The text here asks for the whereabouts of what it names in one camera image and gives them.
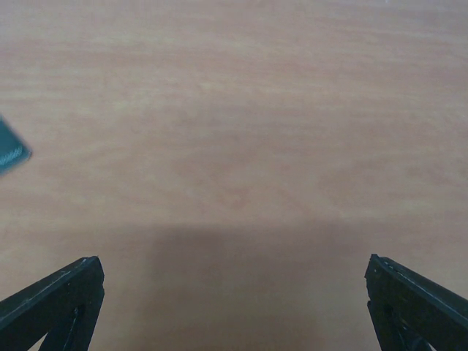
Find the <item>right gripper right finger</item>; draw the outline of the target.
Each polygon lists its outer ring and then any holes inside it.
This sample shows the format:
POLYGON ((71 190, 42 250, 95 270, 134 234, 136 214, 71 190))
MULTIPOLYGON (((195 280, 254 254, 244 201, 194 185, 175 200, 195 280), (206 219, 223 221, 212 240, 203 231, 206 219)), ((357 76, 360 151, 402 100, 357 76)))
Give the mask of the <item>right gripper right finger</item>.
POLYGON ((365 279, 381 350, 467 349, 467 299, 377 254, 365 279))

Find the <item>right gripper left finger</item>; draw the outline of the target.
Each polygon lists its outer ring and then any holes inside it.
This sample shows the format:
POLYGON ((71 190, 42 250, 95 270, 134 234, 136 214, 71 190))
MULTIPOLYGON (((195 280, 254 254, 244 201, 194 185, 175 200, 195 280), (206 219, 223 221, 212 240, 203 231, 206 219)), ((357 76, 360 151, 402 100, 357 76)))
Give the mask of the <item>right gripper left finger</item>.
POLYGON ((82 257, 1 301, 1 349, 87 350, 102 302, 97 256, 82 257))

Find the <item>navy blue card holder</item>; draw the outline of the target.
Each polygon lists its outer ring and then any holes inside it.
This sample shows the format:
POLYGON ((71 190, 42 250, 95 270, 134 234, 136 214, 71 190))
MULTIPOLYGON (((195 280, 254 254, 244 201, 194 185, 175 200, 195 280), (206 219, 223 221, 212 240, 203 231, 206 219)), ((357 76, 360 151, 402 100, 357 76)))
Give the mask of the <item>navy blue card holder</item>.
POLYGON ((32 152, 24 139, 1 116, 0 173, 7 174, 30 159, 32 152))

